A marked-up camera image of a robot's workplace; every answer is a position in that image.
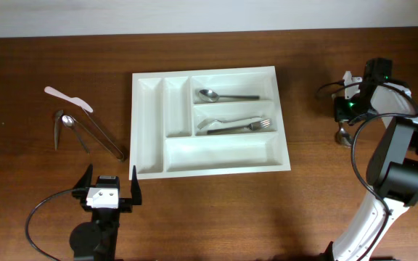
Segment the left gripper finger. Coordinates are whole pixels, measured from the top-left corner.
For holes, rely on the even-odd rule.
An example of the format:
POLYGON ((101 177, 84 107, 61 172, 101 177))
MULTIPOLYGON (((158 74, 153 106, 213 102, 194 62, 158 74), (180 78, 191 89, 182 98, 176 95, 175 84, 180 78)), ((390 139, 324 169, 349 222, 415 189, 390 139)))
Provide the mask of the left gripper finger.
POLYGON ((135 165, 132 168, 131 199, 132 199, 132 205, 142 205, 142 191, 139 185, 139 180, 137 177, 137 171, 136 171, 135 165))
POLYGON ((93 165, 90 164, 87 167, 86 172, 81 176, 81 178, 74 185, 73 188, 75 188, 75 189, 79 189, 79 188, 80 189, 84 189, 84 188, 89 187, 91 185, 92 174, 93 174, 93 165))

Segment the steel spoon bowl down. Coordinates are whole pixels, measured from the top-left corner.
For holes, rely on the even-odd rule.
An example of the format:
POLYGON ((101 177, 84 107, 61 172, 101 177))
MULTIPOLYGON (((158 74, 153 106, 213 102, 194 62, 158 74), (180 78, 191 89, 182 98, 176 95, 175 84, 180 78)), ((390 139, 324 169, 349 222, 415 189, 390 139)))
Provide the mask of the steel spoon bowl down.
POLYGON ((338 123, 338 131, 335 134, 335 140, 338 144, 350 148, 353 143, 353 137, 344 128, 343 122, 338 123))

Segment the large steel fork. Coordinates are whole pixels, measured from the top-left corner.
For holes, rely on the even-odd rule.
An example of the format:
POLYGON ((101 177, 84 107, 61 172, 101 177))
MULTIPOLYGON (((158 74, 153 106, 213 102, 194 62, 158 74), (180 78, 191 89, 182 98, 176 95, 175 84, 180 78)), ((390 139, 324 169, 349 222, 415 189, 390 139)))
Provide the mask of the large steel fork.
POLYGON ((271 120, 259 120, 256 122, 252 122, 248 125, 241 125, 236 127, 230 127, 230 128, 221 128, 221 129, 215 129, 215 130, 208 130, 208 135, 216 135, 216 134, 222 134, 222 133, 230 133, 234 131, 241 131, 241 130, 249 130, 249 131, 259 131, 263 128, 267 128, 271 125, 271 120))

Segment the large steel spoon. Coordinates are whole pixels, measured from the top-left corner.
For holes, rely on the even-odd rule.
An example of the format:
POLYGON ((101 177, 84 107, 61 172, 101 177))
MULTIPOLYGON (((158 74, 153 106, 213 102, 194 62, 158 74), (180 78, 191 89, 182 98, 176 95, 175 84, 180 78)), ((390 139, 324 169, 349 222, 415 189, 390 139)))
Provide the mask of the large steel spoon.
POLYGON ((205 102, 215 103, 220 99, 243 99, 243 100, 259 100, 259 96, 236 96, 236 95, 219 95, 210 89, 201 89, 197 95, 205 102))

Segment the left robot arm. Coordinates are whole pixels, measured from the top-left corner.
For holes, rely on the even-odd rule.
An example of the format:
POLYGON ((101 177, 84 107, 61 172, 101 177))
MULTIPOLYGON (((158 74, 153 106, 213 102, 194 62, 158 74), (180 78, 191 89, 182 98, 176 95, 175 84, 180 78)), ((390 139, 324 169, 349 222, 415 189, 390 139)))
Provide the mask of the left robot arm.
POLYGON ((142 192, 132 169, 131 196, 120 196, 120 179, 101 175, 91 183, 93 166, 74 185, 72 197, 80 201, 84 211, 91 213, 89 222, 77 225, 70 233, 69 244, 74 260, 114 260, 120 227, 120 215, 131 213, 134 206, 142 204, 142 192))

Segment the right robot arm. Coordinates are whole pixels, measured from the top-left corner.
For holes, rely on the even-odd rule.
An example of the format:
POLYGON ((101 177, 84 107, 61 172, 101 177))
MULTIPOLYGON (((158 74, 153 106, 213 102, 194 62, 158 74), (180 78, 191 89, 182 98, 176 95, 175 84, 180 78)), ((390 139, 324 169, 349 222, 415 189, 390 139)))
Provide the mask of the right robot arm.
POLYGON ((366 189, 348 229, 319 260, 371 260, 392 224, 418 202, 418 104, 409 85, 393 78, 393 62, 374 58, 362 76, 345 72, 330 95, 339 129, 337 143, 350 148, 351 166, 366 189), (356 164, 358 138, 370 123, 385 125, 364 175, 356 164))

